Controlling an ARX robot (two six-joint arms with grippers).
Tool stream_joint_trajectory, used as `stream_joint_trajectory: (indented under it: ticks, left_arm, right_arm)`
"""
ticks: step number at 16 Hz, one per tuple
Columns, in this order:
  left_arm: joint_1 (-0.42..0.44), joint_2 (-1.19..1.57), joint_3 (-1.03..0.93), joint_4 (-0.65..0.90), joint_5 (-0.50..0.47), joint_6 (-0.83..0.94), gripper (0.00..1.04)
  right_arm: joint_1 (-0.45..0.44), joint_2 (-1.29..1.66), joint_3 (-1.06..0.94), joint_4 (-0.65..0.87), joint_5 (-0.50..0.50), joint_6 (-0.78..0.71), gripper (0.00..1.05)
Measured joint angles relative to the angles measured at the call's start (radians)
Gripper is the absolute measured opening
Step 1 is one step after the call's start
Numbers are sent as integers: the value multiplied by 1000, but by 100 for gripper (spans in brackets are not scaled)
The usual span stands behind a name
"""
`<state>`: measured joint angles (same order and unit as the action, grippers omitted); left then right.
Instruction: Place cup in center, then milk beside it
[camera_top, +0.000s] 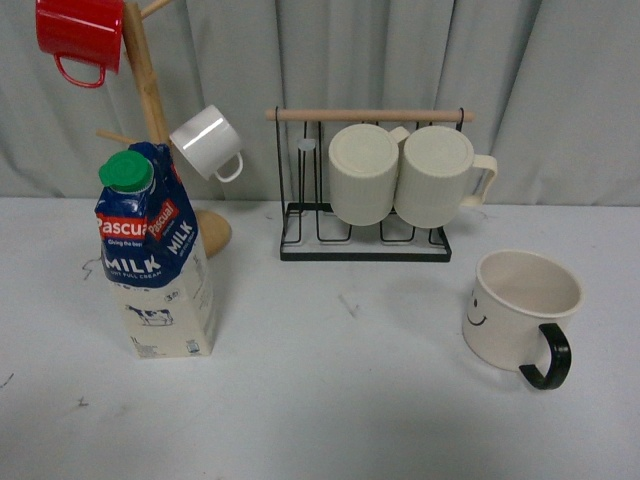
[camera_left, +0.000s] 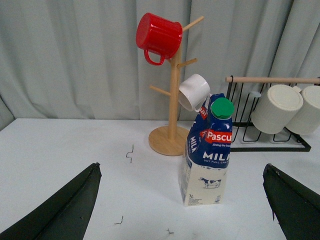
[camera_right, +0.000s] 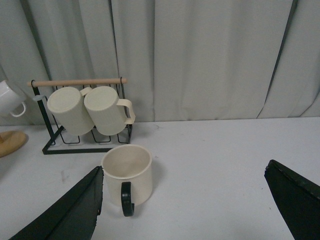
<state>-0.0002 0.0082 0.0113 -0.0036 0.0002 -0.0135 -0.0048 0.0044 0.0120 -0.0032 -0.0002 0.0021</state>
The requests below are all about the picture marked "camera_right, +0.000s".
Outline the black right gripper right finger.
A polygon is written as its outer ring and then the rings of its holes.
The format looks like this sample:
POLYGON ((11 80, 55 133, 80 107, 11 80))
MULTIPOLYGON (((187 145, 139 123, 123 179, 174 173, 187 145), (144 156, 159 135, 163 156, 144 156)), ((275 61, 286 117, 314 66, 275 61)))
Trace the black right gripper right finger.
POLYGON ((276 160, 264 177, 274 202, 295 240, 320 238, 320 186, 276 160))

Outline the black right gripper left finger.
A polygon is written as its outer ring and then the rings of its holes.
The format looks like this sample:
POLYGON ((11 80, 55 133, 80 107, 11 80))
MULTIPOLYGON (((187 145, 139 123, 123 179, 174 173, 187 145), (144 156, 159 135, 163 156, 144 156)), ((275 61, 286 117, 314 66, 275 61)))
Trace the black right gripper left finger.
POLYGON ((104 173, 95 167, 12 240, 90 240, 101 214, 104 173))

